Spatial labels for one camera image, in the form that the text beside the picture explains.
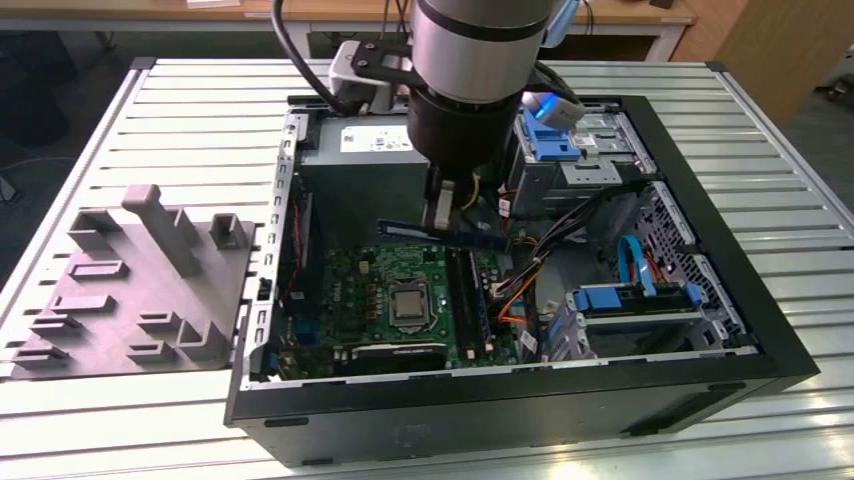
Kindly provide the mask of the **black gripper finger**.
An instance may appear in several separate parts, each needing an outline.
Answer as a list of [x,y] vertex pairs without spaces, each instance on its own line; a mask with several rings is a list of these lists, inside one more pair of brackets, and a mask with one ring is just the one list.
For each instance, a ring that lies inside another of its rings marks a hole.
[[442,177],[440,170],[429,166],[425,176],[424,208],[421,226],[430,230],[449,231],[454,228],[454,196],[457,183]]

